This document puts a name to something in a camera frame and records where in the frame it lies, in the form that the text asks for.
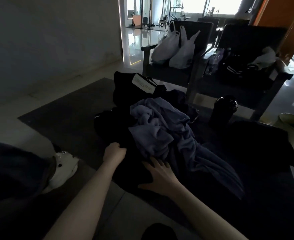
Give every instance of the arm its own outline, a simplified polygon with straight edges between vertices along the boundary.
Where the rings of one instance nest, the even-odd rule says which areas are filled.
[[[104,162],[64,210],[45,240],[93,238],[112,175],[125,154],[126,148],[120,148],[118,143],[106,148]]]
[[[138,187],[168,196],[187,216],[204,240],[246,240],[238,230],[190,193],[176,178],[168,163],[151,157],[155,167],[143,162],[153,182]]]

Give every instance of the clothing tag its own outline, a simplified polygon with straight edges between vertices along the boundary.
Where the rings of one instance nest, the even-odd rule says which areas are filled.
[[[143,79],[141,76],[139,76],[138,74],[136,74],[133,77],[133,81],[132,83],[134,85],[136,85],[138,88],[140,88],[141,90],[145,91],[146,93],[151,93],[153,94],[156,87],[151,85],[149,82],[147,82],[145,79]]]
[[[278,76],[278,72],[275,69],[275,70],[272,71],[272,73],[270,74],[269,78],[274,81],[277,76]]]

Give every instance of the window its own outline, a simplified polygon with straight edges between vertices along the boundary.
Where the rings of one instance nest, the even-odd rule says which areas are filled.
[[[206,0],[184,0],[184,12],[203,13]]]
[[[213,16],[217,14],[235,15],[240,4],[241,0],[210,0],[207,12],[215,7]]]

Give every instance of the person's leg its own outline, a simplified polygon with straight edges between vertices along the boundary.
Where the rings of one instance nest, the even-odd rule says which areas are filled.
[[[149,226],[141,237],[141,240],[178,240],[175,231],[162,223],[154,223]]]

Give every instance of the shoe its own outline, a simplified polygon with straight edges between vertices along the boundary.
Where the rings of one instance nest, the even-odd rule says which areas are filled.
[[[76,173],[78,168],[79,159],[73,157],[73,155],[68,152],[58,152],[54,157],[56,159],[56,171],[49,180],[48,186],[43,190],[43,194],[62,186]]]

